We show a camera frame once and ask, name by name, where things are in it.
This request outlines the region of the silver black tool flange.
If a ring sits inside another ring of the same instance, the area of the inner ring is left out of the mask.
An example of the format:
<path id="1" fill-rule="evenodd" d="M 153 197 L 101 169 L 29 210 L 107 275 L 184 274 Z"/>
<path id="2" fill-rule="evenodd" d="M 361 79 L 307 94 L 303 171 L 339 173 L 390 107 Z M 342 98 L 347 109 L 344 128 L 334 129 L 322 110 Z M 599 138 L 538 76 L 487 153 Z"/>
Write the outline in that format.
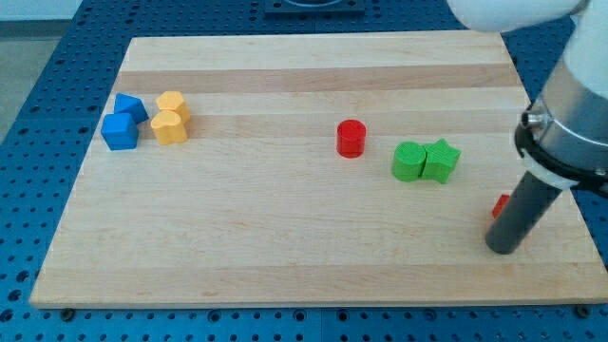
<path id="1" fill-rule="evenodd" d="M 607 195 L 607 99 L 563 60 L 522 113 L 515 144 L 526 171 L 539 181 Z"/>

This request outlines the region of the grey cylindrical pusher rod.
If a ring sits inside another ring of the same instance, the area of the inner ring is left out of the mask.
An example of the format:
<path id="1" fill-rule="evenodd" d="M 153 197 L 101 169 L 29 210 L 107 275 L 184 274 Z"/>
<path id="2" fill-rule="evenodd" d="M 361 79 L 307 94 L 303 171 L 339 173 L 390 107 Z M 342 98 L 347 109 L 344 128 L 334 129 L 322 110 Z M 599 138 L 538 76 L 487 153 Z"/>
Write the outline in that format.
<path id="1" fill-rule="evenodd" d="M 485 234 L 486 245 L 497 254 L 512 254 L 560 194 L 559 188 L 525 172 Z"/>

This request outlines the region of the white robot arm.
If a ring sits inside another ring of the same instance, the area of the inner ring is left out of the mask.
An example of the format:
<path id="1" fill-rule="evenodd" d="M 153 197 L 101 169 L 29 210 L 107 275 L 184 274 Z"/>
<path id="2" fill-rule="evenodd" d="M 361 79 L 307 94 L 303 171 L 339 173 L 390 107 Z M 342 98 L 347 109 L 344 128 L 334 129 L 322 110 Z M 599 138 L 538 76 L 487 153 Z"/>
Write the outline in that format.
<path id="1" fill-rule="evenodd" d="M 564 190 L 607 193 L 607 4 L 603 0 L 448 0 L 468 29 L 509 32 L 563 16 L 575 30 L 541 93 L 521 115 L 514 141 L 524 175 L 485 235 L 513 253 Z"/>

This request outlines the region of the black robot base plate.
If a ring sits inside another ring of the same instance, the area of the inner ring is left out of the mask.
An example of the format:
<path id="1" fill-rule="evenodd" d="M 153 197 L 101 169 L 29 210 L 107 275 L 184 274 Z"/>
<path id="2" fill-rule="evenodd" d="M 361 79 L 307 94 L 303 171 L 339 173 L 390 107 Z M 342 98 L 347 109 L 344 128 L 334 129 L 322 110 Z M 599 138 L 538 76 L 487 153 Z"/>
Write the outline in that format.
<path id="1" fill-rule="evenodd" d="M 365 0 L 263 0 L 264 14 L 300 15 L 365 12 Z"/>

